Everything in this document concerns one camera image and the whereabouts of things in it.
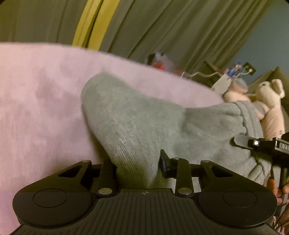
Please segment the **person's right hand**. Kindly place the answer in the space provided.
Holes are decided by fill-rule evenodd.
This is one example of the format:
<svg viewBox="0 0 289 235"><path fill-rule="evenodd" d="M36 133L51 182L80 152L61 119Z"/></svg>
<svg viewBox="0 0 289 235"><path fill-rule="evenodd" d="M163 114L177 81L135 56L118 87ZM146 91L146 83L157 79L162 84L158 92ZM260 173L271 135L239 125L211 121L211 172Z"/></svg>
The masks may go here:
<svg viewBox="0 0 289 235"><path fill-rule="evenodd" d="M281 198L281 196L283 194L288 194L288 191L289 191L288 184L286 184L282 189L279 189L277 187L275 180L273 180L272 178L269 178L266 184L266 188L269 189L275 195L277 199L277 204L282 205L283 199Z"/></svg>

